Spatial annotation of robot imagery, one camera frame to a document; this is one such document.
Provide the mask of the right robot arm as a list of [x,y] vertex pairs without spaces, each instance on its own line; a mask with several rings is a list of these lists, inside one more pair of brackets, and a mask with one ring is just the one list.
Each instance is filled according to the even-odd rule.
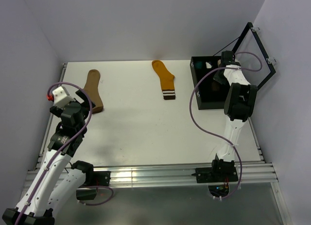
[[253,113],[258,91],[256,85],[246,80],[240,63],[235,59],[234,52],[222,52],[218,66],[222,67],[222,70],[216,73],[215,80],[228,82],[230,88],[224,104],[225,144],[217,152],[210,169],[211,178],[215,181],[221,181],[227,174],[235,172],[235,157],[238,155],[236,144],[241,129]]

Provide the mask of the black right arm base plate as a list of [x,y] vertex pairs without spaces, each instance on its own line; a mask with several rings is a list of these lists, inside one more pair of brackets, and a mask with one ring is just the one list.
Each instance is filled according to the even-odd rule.
[[196,177],[197,183],[224,183],[238,182],[239,180],[236,169],[232,173],[223,173],[214,171],[211,167],[196,168],[191,175]]

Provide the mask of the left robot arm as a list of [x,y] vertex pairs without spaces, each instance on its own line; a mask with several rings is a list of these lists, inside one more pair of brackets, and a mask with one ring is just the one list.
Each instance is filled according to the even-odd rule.
[[95,106],[84,90],[79,89],[76,95],[83,103],[71,97],[64,87],[47,95],[54,102],[50,112],[61,121],[31,186],[15,208],[8,208],[3,213],[2,219],[7,225],[53,225],[56,210],[62,207],[69,194],[81,185],[89,186],[94,182],[92,164],[77,161],[65,180],[57,184],[85,137]]

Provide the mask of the dark brown striped-cuff sock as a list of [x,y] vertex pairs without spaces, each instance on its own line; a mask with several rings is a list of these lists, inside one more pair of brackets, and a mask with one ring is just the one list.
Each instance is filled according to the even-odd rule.
[[220,91],[220,84],[216,81],[213,81],[211,83],[211,90],[216,92],[216,91]]

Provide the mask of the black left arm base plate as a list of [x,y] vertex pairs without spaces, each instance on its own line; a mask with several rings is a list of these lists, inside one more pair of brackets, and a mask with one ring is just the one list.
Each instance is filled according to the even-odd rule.
[[86,174],[83,186],[109,186],[111,171],[94,171]]

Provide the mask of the mustard yellow striped-cuff sock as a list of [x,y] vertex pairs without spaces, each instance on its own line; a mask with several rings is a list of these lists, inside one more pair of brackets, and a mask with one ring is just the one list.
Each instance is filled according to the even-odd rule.
[[160,86],[164,100],[175,100],[174,75],[171,74],[164,63],[160,60],[154,60],[152,67],[160,79]]

